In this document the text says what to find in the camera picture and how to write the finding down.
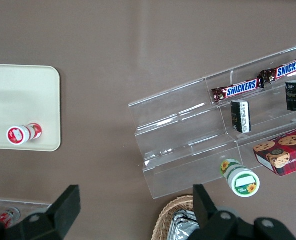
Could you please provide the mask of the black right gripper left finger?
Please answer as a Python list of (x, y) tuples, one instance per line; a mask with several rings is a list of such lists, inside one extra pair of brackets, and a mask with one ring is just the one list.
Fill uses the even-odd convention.
[(63, 240), (81, 211), (80, 187), (70, 185), (46, 210), (20, 219), (10, 207), (0, 214), (0, 240)]

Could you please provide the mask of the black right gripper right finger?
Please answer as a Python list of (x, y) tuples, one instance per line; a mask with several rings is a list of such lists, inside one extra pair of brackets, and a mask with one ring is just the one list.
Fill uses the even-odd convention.
[(295, 240), (280, 221), (257, 218), (249, 224), (228, 210), (218, 210), (202, 184), (193, 186), (193, 210), (199, 229), (189, 240)]

